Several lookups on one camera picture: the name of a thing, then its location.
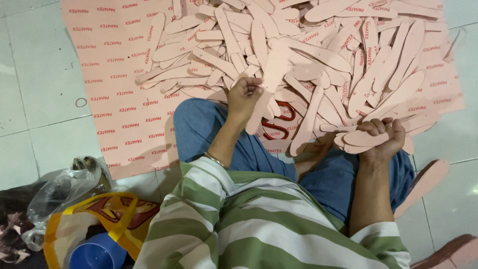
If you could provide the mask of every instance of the blue plastic container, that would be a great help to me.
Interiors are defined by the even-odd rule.
[[[97,234],[73,250],[70,269],[120,269],[126,253],[108,233]]]

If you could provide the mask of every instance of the scissors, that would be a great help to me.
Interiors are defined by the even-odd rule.
[[[295,109],[294,107],[292,107],[288,102],[283,102],[283,101],[277,101],[277,104],[279,106],[285,106],[289,109],[289,111],[291,112],[291,117],[286,117],[284,115],[281,115],[279,117],[279,119],[282,119],[282,120],[285,120],[285,121],[293,121],[295,119]],[[269,134],[267,134],[266,130],[264,130],[264,127],[268,127],[268,128],[271,128],[271,129],[275,129],[275,130],[278,130],[278,131],[282,131],[284,132],[284,136],[280,139],[287,139],[287,137],[289,136],[289,130],[287,130],[286,128],[284,127],[281,127],[281,126],[278,126],[278,125],[275,125],[275,124],[272,124],[272,123],[268,123],[267,122],[268,120],[266,119],[263,119],[262,120],[262,130],[264,131],[264,137],[267,138],[268,140],[275,140],[276,138],[273,138],[272,136],[270,136]]]

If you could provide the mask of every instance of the blue jeans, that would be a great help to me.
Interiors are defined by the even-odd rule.
[[[226,106],[192,98],[174,112],[179,160],[191,162],[204,155],[226,121]],[[231,170],[276,173],[296,181],[295,166],[272,156],[255,135],[243,131],[232,155]],[[332,148],[300,185],[332,215],[346,222],[352,205],[358,155]],[[405,200],[414,178],[413,166],[404,151],[390,161],[390,202],[395,209]]]

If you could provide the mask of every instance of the green and white striped sleeve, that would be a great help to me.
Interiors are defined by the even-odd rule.
[[[358,231],[350,239],[368,249],[388,268],[410,268],[410,253],[400,239],[395,222],[371,224]]]
[[[150,224],[135,269],[217,268],[214,225],[233,183],[206,157],[182,163],[183,178]]]

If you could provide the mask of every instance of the right hand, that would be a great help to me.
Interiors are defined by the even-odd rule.
[[[360,161],[375,164],[388,164],[391,158],[403,147],[405,144],[405,128],[398,119],[373,119],[359,125],[357,130],[366,131],[369,135],[377,136],[385,133],[385,125],[390,123],[392,123],[391,128],[393,130],[391,138],[378,146],[360,153]]]
[[[260,78],[241,78],[228,95],[228,119],[231,123],[238,124],[242,130],[252,116],[257,100],[264,89],[259,85]]]

